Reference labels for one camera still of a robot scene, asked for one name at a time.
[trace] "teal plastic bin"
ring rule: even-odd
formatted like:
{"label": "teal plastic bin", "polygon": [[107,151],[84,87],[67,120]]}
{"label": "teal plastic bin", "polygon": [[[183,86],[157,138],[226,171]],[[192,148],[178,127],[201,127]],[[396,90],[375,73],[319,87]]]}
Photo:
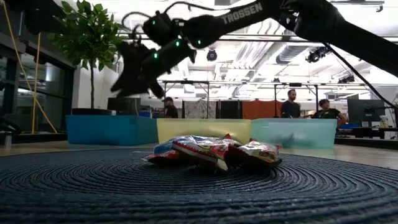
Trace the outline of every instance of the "teal plastic bin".
{"label": "teal plastic bin", "polygon": [[156,119],[129,115],[68,115],[68,142],[112,146],[157,143]]}
{"label": "teal plastic bin", "polygon": [[335,119],[265,118],[252,121],[251,136],[286,148],[330,149],[336,128]]}

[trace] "black cable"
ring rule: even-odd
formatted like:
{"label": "black cable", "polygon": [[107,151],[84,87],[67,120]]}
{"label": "black cable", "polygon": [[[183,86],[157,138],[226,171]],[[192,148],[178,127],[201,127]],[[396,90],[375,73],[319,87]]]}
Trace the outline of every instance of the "black cable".
{"label": "black cable", "polygon": [[[337,59],[336,61],[346,70],[346,72],[348,72],[350,75],[353,75],[353,74],[351,73],[351,71],[348,70],[338,59]],[[369,90],[368,88],[366,88],[366,86],[363,86],[363,87],[364,87],[365,90],[367,90],[367,91],[369,92],[369,94],[371,94],[371,95],[377,97],[377,95],[375,95],[371,90]],[[394,101],[395,101],[397,98],[398,98],[398,96],[396,96],[396,97],[391,101],[391,103],[394,103]],[[393,109],[393,108],[388,108],[387,110],[388,110],[388,112],[389,112],[390,115],[391,115],[391,119],[392,119],[392,123],[393,123],[394,127],[397,128],[397,123],[396,123],[396,121],[395,121],[395,119],[394,119],[394,117],[393,117],[393,115],[392,115],[392,112],[393,112],[394,109]]]}
{"label": "black cable", "polygon": [[203,9],[203,10],[207,10],[207,11],[220,11],[220,10],[228,10],[228,9],[213,9],[210,7],[206,7],[206,6],[201,6],[201,5],[197,5],[197,4],[193,4],[193,3],[189,3],[189,2],[184,2],[184,1],[177,1],[173,4],[171,4],[169,7],[166,8],[166,10],[164,11],[164,13],[167,13],[167,11],[169,11],[171,8],[173,8],[175,5],[178,4],[184,4],[190,7],[196,7],[198,9]]}
{"label": "black cable", "polygon": [[127,19],[127,17],[129,17],[129,16],[131,16],[131,15],[140,15],[140,16],[144,16],[144,17],[146,17],[146,18],[150,18],[150,15],[147,15],[147,14],[145,14],[145,13],[143,13],[143,12],[129,12],[129,13],[127,13],[127,14],[124,15],[123,18],[122,18],[122,26],[123,26],[125,29],[127,29],[127,30],[131,30],[131,28],[130,28],[130,27],[127,27],[126,25],[124,25],[124,21]]}
{"label": "black cable", "polygon": [[132,38],[133,38],[133,39],[134,39],[135,37],[138,37],[138,39],[141,39],[141,35],[137,33],[138,27],[141,27],[141,28],[142,28],[142,25],[141,25],[141,24],[137,24],[137,25],[133,28],[133,30],[132,30],[132,32],[131,32]]}
{"label": "black cable", "polygon": [[347,65],[347,67],[349,69],[351,69],[351,71],[354,72],[354,74],[356,76],[358,76],[358,78],[360,78],[363,82],[365,82],[365,84],[367,84],[367,86],[374,92],[374,94],[376,94],[376,96],[385,102],[385,104],[393,107],[393,108],[398,108],[396,105],[394,105],[393,103],[391,103],[390,101],[386,100],[373,86],[372,84],[370,84],[361,74],[359,74],[359,72],[350,64],[347,62],[347,60],[345,60],[339,53],[337,53],[329,44],[327,43],[323,43],[323,45],[325,47],[328,47],[342,62],[344,62],[344,64]]}

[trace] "security camera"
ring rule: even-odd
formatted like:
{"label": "security camera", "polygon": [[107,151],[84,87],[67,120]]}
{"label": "security camera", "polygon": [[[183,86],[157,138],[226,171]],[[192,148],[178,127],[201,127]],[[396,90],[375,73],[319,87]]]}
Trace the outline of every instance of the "security camera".
{"label": "security camera", "polygon": [[210,49],[209,52],[207,52],[207,61],[214,62],[215,60],[217,60],[216,50]]}

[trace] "chip bag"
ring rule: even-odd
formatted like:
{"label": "chip bag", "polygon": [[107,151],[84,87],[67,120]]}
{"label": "chip bag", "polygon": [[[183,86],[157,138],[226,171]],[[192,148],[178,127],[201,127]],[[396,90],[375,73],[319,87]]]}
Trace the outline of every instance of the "chip bag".
{"label": "chip bag", "polygon": [[179,137],[174,137],[174,138],[168,140],[168,141],[165,142],[165,143],[158,144],[158,145],[155,146],[155,148],[154,148],[154,154],[161,154],[161,153],[164,153],[164,152],[171,151],[171,150],[172,150],[172,144],[173,144],[174,141],[176,141],[176,140],[177,140],[177,141],[178,141],[178,140],[184,140],[184,139],[186,139],[186,140],[191,139],[191,140],[192,140],[192,137],[191,137],[191,136],[179,136]]}
{"label": "chip bag", "polygon": [[228,166],[224,156],[231,147],[241,146],[229,135],[225,138],[192,136],[192,139],[177,139],[172,149],[186,155],[200,166],[205,166],[214,172],[225,172]]}
{"label": "chip bag", "polygon": [[278,158],[279,147],[273,144],[251,141],[238,149],[249,156],[245,158],[245,166],[248,167],[275,167],[282,162],[282,159]]}
{"label": "chip bag", "polygon": [[170,150],[160,154],[153,154],[142,158],[143,161],[147,161],[160,166],[187,166],[192,165],[189,159],[184,158],[179,152]]}

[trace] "dark blue rug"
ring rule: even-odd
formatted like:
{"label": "dark blue rug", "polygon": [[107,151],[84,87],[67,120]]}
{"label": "dark blue rug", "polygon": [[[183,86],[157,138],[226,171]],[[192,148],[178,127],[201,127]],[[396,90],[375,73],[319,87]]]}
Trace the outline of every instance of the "dark blue rug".
{"label": "dark blue rug", "polygon": [[398,171],[282,155],[263,174],[130,149],[0,157],[0,223],[398,223]]}

